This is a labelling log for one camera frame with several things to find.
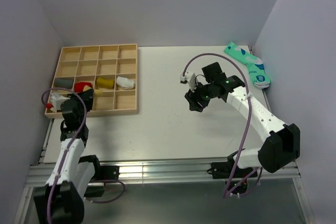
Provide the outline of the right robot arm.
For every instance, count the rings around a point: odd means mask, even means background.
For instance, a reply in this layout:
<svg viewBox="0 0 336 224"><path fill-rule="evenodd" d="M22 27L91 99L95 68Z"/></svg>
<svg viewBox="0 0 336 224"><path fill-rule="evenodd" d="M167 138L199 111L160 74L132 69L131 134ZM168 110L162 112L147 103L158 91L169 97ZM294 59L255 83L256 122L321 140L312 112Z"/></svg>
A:
<svg viewBox="0 0 336 224"><path fill-rule="evenodd" d="M246 176L253 168L262 167L274 173L300 156L300 130L295 124L286 124L274 116L252 94L237 76L228 77L218 62L202 69L206 84L196 80L193 72L185 72L181 83L189 90L185 98L190 111L202 112L213 98L222 99L235 108L258 133L262 141L259 148L245 149L230 154L217 169L221 176Z"/></svg>

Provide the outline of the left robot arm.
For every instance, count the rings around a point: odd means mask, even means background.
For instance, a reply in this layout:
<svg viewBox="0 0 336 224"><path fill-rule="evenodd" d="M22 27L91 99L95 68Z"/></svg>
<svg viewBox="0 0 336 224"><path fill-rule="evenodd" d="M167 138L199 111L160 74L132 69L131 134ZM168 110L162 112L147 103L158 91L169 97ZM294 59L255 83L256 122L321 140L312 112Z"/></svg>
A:
<svg viewBox="0 0 336 224"><path fill-rule="evenodd" d="M34 192L34 203L40 223L82 223L84 200L97 203L106 185L118 183L119 167L101 165L96 155L83 156L89 129L87 113L92 109L94 90L60 95L49 89L52 108L59 110L61 149L56 165L43 187Z"/></svg>

